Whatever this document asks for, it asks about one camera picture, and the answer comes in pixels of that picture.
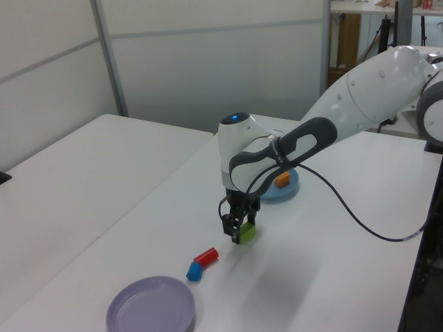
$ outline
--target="green block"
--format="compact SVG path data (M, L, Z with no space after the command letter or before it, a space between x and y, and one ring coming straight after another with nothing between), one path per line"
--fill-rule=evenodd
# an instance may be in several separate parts
M252 239L255 235L255 225L252 223L244 223L240 227L240 243L243 244Z

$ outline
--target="red cylinder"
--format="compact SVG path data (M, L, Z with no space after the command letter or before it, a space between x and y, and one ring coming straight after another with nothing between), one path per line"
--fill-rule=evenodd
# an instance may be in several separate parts
M211 248L205 251L203 254L195 257L194 261L203 266L203 268L207 268L209 265L214 263L217 258L219 258L219 253L214 248Z

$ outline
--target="plate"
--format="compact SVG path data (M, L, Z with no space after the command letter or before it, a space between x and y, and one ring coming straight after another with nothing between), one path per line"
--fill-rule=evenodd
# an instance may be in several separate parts
M300 190L300 184L298 182L298 173L295 169L290 169L289 175L291 179L289 184L282 188L277 187L272 181L269 189L262 195L262 200L269 203L280 203L287 201L297 195Z
M149 277L123 289L109 305L108 332L184 332L195 313L194 296L180 280Z

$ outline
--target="table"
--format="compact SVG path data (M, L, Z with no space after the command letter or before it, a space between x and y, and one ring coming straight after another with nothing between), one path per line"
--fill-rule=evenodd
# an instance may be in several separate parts
M380 14L393 15L394 7L381 7L375 4L380 0L369 0L368 2L356 2L355 0L331 1L331 13L350 14ZM422 9L421 6L413 8L414 16L443 16L443 10Z
M288 132L296 122L256 116ZM404 237L423 223L442 157L425 142L363 132L307 160L376 232ZM368 234L320 180L263 203L243 246L223 234L217 137L147 195L0 326L9 331L105 331L107 307L152 275L185 281L192 258L219 261L187 282L197 313L189 331L396 331L421 235L388 243Z
M213 135L105 115L0 186L0 322Z

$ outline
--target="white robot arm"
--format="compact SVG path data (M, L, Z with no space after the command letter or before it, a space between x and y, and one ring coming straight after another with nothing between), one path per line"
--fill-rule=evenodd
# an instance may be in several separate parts
M409 46L390 48L341 77L286 135L263 127L247 113L224 118L219 152L225 200L231 207L230 214L220 216L224 232L238 243L243 218L247 215L254 223L260 196L278 175L399 112L417 108L423 134L443 145L439 65Z

